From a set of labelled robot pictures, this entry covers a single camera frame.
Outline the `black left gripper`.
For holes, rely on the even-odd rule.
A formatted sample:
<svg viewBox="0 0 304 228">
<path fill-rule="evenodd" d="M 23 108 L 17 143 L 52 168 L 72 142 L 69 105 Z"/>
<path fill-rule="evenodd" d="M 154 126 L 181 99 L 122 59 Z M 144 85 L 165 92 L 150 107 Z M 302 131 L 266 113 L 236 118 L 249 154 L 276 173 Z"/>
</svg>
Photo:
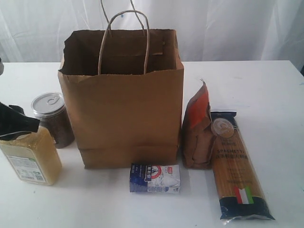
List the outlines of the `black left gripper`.
<svg viewBox="0 0 304 228">
<path fill-rule="evenodd" d="M 37 133 L 39 124 L 39 119 L 25 116 L 20 106 L 0 104 L 1 140 L 12 141 L 22 135 Z"/>
</svg>

